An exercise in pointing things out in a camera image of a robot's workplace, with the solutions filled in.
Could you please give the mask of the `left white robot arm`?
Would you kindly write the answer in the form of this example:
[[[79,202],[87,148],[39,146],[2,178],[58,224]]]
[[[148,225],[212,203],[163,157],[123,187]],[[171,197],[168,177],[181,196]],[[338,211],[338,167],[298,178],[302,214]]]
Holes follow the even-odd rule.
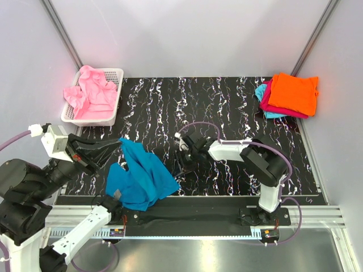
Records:
[[[97,142],[74,134],[65,139],[65,158],[51,158],[44,168],[21,159],[1,165],[1,261],[6,271],[66,271],[98,229],[122,219],[122,204],[115,196],[104,195],[68,234],[40,246],[52,210],[44,200],[82,172],[96,176],[121,146],[118,139]]]

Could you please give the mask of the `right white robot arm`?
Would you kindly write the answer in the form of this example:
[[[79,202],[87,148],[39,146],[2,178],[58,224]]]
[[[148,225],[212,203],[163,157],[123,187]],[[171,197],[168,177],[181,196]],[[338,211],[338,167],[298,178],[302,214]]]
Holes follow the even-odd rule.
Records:
[[[278,217],[277,208],[282,202],[282,183],[292,174],[289,159],[264,137],[248,140],[221,140],[175,134],[177,149],[174,152],[173,176],[179,177],[194,171],[197,163],[209,161],[235,161],[244,163],[260,182],[258,219],[271,224]]]

